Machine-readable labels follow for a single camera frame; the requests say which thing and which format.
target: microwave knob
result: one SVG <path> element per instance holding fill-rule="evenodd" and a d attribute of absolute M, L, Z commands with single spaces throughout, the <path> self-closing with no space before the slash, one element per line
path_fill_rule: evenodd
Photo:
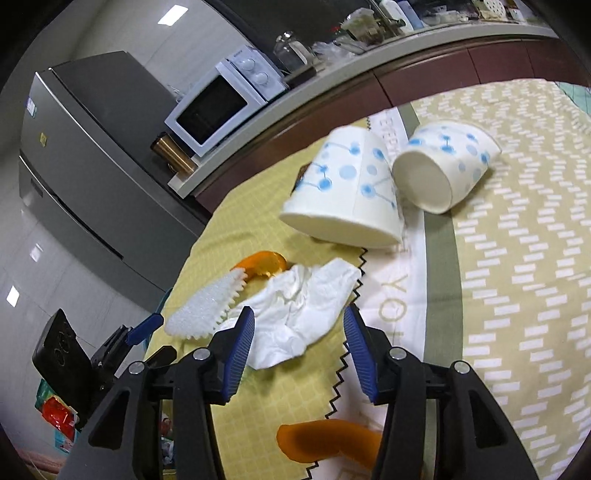
<path fill-rule="evenodd" d="M 269 81 L 269 76 L 265 72 L 255 73 L 252 76 L 252 81 L 257 85 L 264 85 Z"/>
<path fill-rule="evenodd" d="M 254 70 L 255 68 L 255 61 L 253 59 L 244 59 L 238 62 L 238 68 L 241 70 L 246 70 L 249 72 L 250 70 Z"/>

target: ceiling light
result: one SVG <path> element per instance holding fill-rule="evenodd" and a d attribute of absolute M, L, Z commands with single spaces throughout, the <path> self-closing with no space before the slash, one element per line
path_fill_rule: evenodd
<path fill-rule="evenodd" d="M 180 5 L 173 6 L 168 10 L 164 16 L 158 21 L 158 25 L 174 25 L 174 23 L 181 18 L 188 10 L 187 7 L 181 7 Z"/>

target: blue clip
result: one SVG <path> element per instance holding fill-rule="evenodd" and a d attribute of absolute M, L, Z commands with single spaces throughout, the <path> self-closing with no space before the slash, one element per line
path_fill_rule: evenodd
<path fill-rule="evenodd" d="M 164 317 L 159 313 L 153 313 L 136 328 L 129 331 L 125 343 L 127 345 L 139 345 L 162 325 L 164 325 Z"/>

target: refrigerator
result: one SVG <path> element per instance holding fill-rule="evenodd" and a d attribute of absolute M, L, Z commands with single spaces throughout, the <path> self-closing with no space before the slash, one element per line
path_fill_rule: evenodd
<path fill-rule="evenodd" d="M 24 203 L 92 272 L 149 311 L 210 218 L 168 187 L 174 172 L 150 149 L 175 105 L 118 51 L 37 72 L 22 123 Z"/>

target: gold canister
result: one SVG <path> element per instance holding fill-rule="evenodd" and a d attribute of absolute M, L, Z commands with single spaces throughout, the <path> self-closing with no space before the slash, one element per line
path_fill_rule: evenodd
<path fill-rule="evenodd" d="M 166 132 L 161 133 L 152 145 L 150 145 L 150 148 L 165 159 L 181 175 L 189 176 L 197 170 L 195 162 L 191 160 Z"/>

